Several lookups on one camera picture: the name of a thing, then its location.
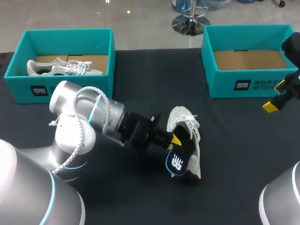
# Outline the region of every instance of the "cardboard box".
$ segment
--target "cardboard box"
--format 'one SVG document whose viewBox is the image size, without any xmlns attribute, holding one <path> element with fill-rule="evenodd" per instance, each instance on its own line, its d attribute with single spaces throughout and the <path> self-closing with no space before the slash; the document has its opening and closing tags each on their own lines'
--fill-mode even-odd
<svg viewBox="0 0 300 225">
<path fill-rule="evenodd" d="M 202 61 L 212 98 L 272 97 L 274 87 L 297 70 L 281 44 L 290 25 L 206 26 Z"/>
<path fill-rule="evenodd" d="M 4 78 L 20 104 L 49 103 L 55 87 L 63 80 L 97 87 L 112 98 L 115 56 L 113 30 L 109 28 L 26 30 Z M 52 62 L 57 57 L 92 61 L 91 68 L 104 75 L 28 76 L 28 60 Z"/>
</svg>

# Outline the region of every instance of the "shoe insole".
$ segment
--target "shoe insole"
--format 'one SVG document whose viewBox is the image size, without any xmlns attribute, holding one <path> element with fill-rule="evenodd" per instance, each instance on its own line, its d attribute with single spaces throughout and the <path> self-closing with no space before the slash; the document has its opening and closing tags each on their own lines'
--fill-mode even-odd
<svg viewBox="0 0 300 225">
<path fill-rule="evenodd" d="M 42 69 L 42 70 L 38 71 L 37 74 L 40 74 L 40 75 L 48 75 L 49 72 L 51 72 L 51 70 Z M 52 74 L 52 75 L 64 75 L 64 74 L 55 73 L 55 74 Z"/>
<path fill-rule="evenodd" d="M 42 75 L 42 74 L 48 74 L 50 71 L 51 70 L 48 70 L 48 69 L 42 69 L 42 70 L 38 71 L 37 74 L 40 74 L 40 75 Z"/>
<path fill-rule="evenodd" d="M 165 166 L 167 170 L 175 176 L 182 176 L 188 167 L 188 161 L 195 151 L 193 139 L 190 139 L 190 134 L 184 127 L 178 126 L 173 133 L 181 141 L 181 146 L 172 144 Z"/>
</svg>

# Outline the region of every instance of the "chrome stool base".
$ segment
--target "chrome stool base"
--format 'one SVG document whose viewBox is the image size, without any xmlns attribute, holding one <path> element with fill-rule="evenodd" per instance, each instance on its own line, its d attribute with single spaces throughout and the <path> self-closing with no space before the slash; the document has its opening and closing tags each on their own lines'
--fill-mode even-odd
<svg viewBox="0 0 300 225">
<path fill-rule="evenodd" d="M 202 35 L 206 25 L 210 25 L 210 21 L 205 17 L 197 17 L 197 15 L 193 18 L 179 15 L 172 22 L 173 29 L 186 36 Z"/>
</svg>

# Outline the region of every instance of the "reflective floor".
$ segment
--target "reflective floor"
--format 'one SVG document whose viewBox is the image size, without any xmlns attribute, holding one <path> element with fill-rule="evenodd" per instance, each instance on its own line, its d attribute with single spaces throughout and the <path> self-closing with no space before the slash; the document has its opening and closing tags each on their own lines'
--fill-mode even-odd
<svg viewBox="0 0 300 225">
<path fill-rule="evenodd" d="M 206 17 L 212 24 L 291 23 L 300 31 L 300 0 L 279 8 L 272 0 L 241 4 L 232 0 Z M 1 0 L 0 52 L 14 51 L 23 30 L 112 27 L 117 50 L 194 48 L 202 36 L 176 33 L 171 0 Z"/>
</svg>

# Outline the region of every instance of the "black table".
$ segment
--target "black table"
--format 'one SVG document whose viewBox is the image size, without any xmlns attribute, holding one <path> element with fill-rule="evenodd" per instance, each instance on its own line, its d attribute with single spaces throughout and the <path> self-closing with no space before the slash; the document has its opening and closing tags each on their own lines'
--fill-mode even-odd
<svg viewBox="0 0 300 225">
<path fill-rule="evenodd" d="M 1 54 L 9 61 L 11 54 Z M 171 179 L 164 152 L 137 152 L 99 133 L 74 187 L 86 206 L 86 225 L 260 225 L 259 195 L 300 158 L 300 102 L 267 114 L 266 98 L 211 99 L 199 49 L 117 51 L 114 99 L 128 110 L 162 112 L 183 105 L 201 124 L 202 181 Z M 1 76 L 0 138 L 16 147 L 52 144 L 56 118 L 48 105 L 17 105 Z"/>
</svg>

